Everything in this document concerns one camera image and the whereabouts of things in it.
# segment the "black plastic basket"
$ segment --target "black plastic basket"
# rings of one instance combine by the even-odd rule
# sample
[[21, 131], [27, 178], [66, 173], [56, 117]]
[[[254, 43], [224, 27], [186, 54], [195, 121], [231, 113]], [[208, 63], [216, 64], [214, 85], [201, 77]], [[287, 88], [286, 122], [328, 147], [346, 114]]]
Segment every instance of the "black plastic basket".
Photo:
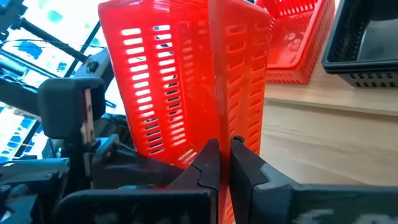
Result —
[[322, 59], [356, 87], [398, 87], [398, 1], [341, 0]]

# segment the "wooden surface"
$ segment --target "wooden surface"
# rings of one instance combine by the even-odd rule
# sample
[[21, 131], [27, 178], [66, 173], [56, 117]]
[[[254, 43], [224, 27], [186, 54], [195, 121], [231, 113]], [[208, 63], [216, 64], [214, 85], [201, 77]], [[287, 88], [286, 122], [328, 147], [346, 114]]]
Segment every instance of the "wooden surface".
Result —
[[261, 157], [301, 183], [398, 185], [398, 118], [264, 105]]
[[354, 88], [336, 75], [327, 75], [320, 63], [309, 85], [268, 83], [266, 98], [298, 105], [398, 116], [398, 89]]

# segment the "plastic basket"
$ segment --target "plastic basket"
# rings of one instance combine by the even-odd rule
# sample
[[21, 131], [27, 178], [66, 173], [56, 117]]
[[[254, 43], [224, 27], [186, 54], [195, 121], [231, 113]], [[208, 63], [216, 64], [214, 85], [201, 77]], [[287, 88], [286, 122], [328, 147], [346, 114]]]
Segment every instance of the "plastic basket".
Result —
[[260, 149], [270, 15], [242, 0], [113, 0], [99, 18], [138, 152], [187, 167], [218, 138], [225, 214], [230, 139]]
[[343, 0], [322, 65], [355, 87], [398, 87], [397, 1]]
[[272, 16], [267, 82], [307, 84], [326, 40], [334, 0], [258, 0]]

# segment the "red plastic basket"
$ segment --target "red plastic basket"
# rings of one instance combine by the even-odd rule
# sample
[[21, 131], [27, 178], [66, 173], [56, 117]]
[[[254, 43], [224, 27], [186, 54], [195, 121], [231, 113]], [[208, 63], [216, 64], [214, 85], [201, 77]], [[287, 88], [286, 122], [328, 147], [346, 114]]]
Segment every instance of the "red plastic basket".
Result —
[[333, 20], [334, 0], [258, 0], [272, 16], [267, 82], [307, 84]]
[[269, 13], [242, 0], [113, 0], [99, 18], [138, 152], [187, 167], [218, 138], [225, 214], [230, 139], [260, 150]]

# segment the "screw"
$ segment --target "screw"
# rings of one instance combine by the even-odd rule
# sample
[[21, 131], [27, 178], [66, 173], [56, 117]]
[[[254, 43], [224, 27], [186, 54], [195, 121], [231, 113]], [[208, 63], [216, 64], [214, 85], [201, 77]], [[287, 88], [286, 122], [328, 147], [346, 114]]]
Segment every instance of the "screw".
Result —
[[240, 141], [241, 143], [244, 144], [244, 138], [243, 138], [242, 136], [234, 136], [233, 139], [234, 139], [234, 140], [238, 140], [238, 141]]
[[86, 72], [87, 73], [93, 73], [97, 70], [97, 68], [100, 66], [100, 64], [96, 61], [89, 62], [87, 65]]

